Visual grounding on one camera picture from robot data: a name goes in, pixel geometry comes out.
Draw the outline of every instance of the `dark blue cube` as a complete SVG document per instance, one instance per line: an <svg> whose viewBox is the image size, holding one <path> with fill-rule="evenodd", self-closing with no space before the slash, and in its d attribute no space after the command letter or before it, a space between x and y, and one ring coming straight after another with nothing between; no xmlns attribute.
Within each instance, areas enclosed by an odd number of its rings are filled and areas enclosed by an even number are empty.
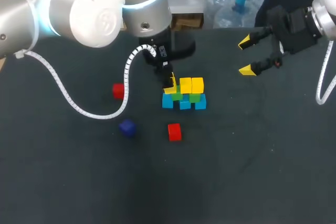
<svg viewBox="0 0 336 224"><path fill-rule="evenodd" d="M119 129L121 132L128 137L132 137L137 132L136 125L131 120L124 120L121 124L119 124Z"/></svg>

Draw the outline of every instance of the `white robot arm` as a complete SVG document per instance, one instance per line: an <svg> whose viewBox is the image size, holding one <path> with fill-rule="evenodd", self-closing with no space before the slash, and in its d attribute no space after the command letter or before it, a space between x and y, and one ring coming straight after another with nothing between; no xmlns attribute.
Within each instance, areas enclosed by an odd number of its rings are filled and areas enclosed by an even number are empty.
<svg viewBox="0 0 336 224"><path fill-rule="evenodd" d="M130 33L146 38L167 29L172 15L167 0L0 0L0 58L50 36L104 47L122 18Z"/></svg>
<svg viewBox="0 0 336 224"><path fill-rule="evenodd" d="M314 0L312 15L321 35L336 39L336 0Z"/></svg>

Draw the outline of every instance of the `green block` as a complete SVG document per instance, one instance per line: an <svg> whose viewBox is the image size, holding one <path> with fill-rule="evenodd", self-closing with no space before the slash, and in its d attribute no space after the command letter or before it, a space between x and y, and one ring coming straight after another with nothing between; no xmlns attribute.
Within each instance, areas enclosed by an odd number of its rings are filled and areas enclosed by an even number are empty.
<svg viewBox="0 0 336 224"><path fill-rule="evenodd" d="M189 102L196 103L201 101L201 94L189 94Z"/></svg>
<svg viewBox="0 0 336 224"><path fill-rule="evenodd" d="M173 101L181 101L183 95L181 94L180 85L176 86L176 94L172 94Z"/></svg>

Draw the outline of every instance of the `blue block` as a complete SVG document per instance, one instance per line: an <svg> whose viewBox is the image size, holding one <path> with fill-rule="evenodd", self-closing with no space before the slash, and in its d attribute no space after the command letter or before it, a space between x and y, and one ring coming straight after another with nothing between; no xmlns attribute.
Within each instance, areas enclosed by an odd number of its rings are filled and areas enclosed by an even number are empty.
<svg viewBox="0 0 336 224"><path fill-rule="evenodd" d="M189 95L184 94L183 99L180 100L180 110L189 110L191 109L191 103L189 101Z"/></svg>
<svg viewBox="0 0 336 224"><path fill-rule="evenodd" d="M172 109L174 107L173 97L171 94L162 94L162 108Z"/></svg>
<svg viewBox="0 0 336 224"><path fill-rule="evenodd" d="M137 132L136 125L131 120L124 120L121 124L119 124L119 129L121 132L128 137L132 137Z"/></svg>
<svg viewBox="0 0 336 224"><path fill-rule="evenodd" d="M205 94L201 94L201 100L200 100L200 102L195 103L195 109L196 110L205 110L206 109Z"/></svg>

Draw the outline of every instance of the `red cube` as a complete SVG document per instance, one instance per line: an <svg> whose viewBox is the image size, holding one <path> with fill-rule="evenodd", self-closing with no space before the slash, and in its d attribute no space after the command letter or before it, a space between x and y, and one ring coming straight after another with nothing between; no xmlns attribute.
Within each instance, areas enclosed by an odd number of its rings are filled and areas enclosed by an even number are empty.
<svg viewBox="0 0 336 224"><path fill-rule="evenodd" d="M168 124L169 141L182 141L181 127L179 123Z"/></svg>
<svg viewBox="0 0 336 224"><path fill-rule="evenodd" d="M113 84L112 93L113 97L117 100L123 100L124 99L124 92L125 87L123 83L115 83Z"/></svg>

